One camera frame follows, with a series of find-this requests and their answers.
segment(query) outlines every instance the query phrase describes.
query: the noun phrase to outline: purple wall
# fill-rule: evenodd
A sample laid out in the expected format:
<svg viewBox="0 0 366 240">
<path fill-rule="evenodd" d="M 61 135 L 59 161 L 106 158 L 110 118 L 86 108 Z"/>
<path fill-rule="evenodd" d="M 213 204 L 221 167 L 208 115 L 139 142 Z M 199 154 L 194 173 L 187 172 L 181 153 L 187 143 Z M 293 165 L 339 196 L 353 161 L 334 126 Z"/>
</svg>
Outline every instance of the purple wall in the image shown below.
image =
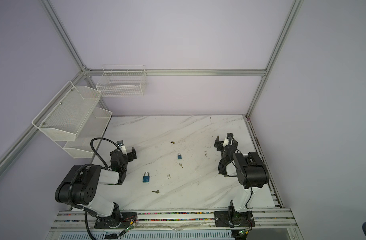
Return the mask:
<svg viewBox="0 0 366 240">
<path fill-rule="evenodd" d="M 77 72 L 37 0 L 0 0 L 0 157 Z M 0 179 L 0 239 L 44 239 L 67 208 L 56 187 L 85 162 L 38 133 Z"/>
<path fill-rule="evenodd" d="M 304 1 L 251 120 L 304 239 L 366 239 L 366 0 Z"/>
</svg>

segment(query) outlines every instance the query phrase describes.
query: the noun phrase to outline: padlock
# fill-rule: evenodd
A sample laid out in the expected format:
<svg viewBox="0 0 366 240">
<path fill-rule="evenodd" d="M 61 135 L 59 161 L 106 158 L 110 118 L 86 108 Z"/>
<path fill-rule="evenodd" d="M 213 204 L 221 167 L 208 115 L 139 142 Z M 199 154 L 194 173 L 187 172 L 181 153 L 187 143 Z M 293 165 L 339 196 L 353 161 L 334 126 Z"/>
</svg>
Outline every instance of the padlock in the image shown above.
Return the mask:
<svg viewBox="0 0 366 240">
<path fill-rule="evenodd" d="M 149 181 L 150 181 L 150 173 L 145 172 L 143 175 L 143 182 L 149 182 Z"/>
</svg>

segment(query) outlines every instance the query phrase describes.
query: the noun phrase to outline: marble table surface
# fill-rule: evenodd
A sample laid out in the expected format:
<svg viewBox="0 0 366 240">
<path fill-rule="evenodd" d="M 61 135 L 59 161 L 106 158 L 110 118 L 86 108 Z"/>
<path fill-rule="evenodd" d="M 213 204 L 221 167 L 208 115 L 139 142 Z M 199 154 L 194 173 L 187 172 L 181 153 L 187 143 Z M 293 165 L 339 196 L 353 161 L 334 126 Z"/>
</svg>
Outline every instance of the marble table surface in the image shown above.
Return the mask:
<svg viewBox="0 0 366 240">
<path fill-rule="evenodd" d="M 214 141 L 218 135 L 223 141 L 227 132 L 243 154 L 255 151 L 242 115 L 112 117 L 104 137 L 123 140 L 128 152 L 134 147 L 137 159 L 128 163 L 122 185 L 100 184 L 97 192 L 122 210 L 225 208 L 242 190 L 236 177 L 218 174 L 221 152 Z M 99 146 L 108 165 L 114 149 L 107 141 Z M 98 157 L 92 163 L 103 165 Z M 149 183 L 142 182 L 145 172 Z M 251 206 L 275 206 L 267 186 L 258 193 Z"/>
</svg>

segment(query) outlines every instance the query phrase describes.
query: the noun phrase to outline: white mesh basket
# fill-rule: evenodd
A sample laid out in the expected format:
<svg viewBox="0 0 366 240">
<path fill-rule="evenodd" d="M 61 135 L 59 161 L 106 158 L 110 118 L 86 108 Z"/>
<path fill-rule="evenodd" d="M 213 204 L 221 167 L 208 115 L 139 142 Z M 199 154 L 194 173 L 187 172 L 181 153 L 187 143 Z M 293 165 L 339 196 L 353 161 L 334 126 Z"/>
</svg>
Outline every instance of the white mesh basket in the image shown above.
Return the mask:
<svg viewBox="0 0 366 240">
<path fill-rule="evenodd" d="M 103 97 L 143 96 L 147 76 L 143 65 L 103 65 L 96 89 Z"/>
<path fill-rule="evenodd" d="M 42 122 L 32 124 L 53 141 L 75 141 L 100 97 L 98 90 L 72 85 Z"/>
</svg>

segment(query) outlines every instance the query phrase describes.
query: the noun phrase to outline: white wire basket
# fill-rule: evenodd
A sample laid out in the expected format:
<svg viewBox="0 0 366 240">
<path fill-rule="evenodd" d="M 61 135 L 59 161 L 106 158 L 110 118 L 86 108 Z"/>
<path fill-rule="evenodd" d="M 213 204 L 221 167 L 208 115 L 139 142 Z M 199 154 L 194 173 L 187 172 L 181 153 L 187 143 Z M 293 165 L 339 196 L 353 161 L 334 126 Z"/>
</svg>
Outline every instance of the white wire basket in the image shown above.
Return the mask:
<svg viewBox="0 0 366 240">
<path fill-rule="evenodd" d="M 46 118 L 36 122 L 37 116 L 32 121 L 35 127 L 54 142 L 75 141 L 101 97 L 101 92 L 96 89 L 74 86 L 71 82 L 68 84 L 71 84 L 70 90 Z"/>
<path fill-rule="evenodd" d="M 143 96 L 147 76 L 143 65 L 102 65 L 96 89 L 103 97 Z"/>
<path fill-rule="evenodd" d="M 80 131 L 75 141 L 67 142 L 63 149 L 73 158 L 92 158 L 94 152 L 90 147 L 90 141 L 95 137 L 102 137 L 106 129 L 112 112 L 102 108 L 94 108 L 91 116 Z M 94 141 L 96 149 L 100 140 Z"/>
</svg>

